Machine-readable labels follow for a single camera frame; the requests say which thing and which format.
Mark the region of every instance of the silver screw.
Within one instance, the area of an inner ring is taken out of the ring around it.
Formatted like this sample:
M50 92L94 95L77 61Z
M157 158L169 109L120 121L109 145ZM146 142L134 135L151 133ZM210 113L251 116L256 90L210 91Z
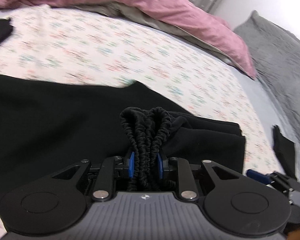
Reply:
M97 190L93 192L93 197L95 198L106 198L108 196L109 196L109 192L107 192L106 190Z
M181 192L181 197L185 198L185 199L193 199L197 197L197 193L195 193L192 190L185 190L183 192Z

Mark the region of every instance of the ribbed gray surface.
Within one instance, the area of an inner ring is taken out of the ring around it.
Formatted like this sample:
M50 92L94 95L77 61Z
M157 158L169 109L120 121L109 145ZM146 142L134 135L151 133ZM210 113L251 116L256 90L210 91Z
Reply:
M111 201L94 203L80 223L52 236L30 237L14 233L4 240L243 240L211 225L198 206L175 199L172 193L118 192ZM280 234L259 238L284 240Z

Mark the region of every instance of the circular pad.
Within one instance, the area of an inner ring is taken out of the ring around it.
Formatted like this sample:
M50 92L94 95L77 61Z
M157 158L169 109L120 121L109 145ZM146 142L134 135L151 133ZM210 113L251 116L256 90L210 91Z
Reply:
M45 213L54 209L59 203L59 198L50 192L36 192L23 198L22 207L31 213Z
M264 196L253 192L243 192L234 195L231 199L231 204L235 209L246 214L258 214L269 205L268 200Z

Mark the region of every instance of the bed sheet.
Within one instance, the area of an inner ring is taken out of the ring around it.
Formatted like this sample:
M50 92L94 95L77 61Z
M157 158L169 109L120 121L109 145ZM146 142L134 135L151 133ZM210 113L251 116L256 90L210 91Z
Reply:
M0 45L0 74L109 86L138 80L195 115L240 124L247 141L244 170L280 170L245 84L238 82L243 75L213 56L95 13L40 6L8 14L15 29Z
M7 15L10 11L11 10L0 11L0 17ZM220 61L213 55L209 54L208 52L204 51L202 48L200 48L196 45L193 45L189 41L186 41L179 37L155 30L150 27L141 26L139 24L132 23L125 19L122 19L122 21L128 22L133 25L140 26L141 28L147 28L152 31L158 32L162 35L165 35L171 39L178 41L179 43L181 43L191 49L194 49L195 51L199 52L200 54L204 54L208 57L211 57L214 60L223 64L222 61ZM247 94L247 96L248 96L255 112L257 113L263 128L264 128L264 132L265 132L266 138L268 140L268 143L270 145L272 145L272 143L273 143L273 139L272 139L273 125L278 125L281 128L281 131L284 136L286 136L288 139L290 139L292 141L295 141L296 140L295 132L294 132L293 128L291 127L291 125L289 124L285 113L282 111L282 109L279 106L279 104L277 103L276 99L274 97L269 96L268 87L265 86L262 83L262 81L253 81L229 65L226 65L226 67L229 68L229 70L233 73L233 75L238 79L241 87ZM298 148L298 145L296 145L296 174L300 180L300 149Z

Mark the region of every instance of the blue part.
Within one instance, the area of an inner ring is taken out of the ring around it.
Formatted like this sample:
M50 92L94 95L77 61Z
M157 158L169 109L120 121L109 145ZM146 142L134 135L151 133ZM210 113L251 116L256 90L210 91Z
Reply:
M129 178L133 177L134 173L134 152L131 153L131 157L129 160Z
M252 178L264 185L268 185L272 181L269 175L264 175L254 170L247 170L246 175L247 177Z
M163 163L161 155L158 153L158 171L159 171L159 179L163 179Z

